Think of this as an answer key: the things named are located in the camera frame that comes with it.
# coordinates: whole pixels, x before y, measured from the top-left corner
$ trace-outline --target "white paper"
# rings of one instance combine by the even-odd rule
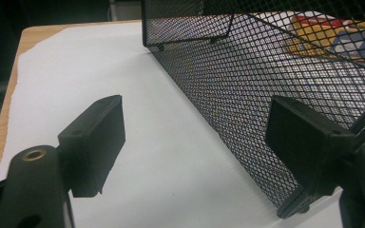
[[[104,192],[72,199],[76,227],[341,227],[337,196],[278,219],[218,134],[142,45],[141,24],[68,28],[21,55],[0,165],[121,94],[126,142]]]

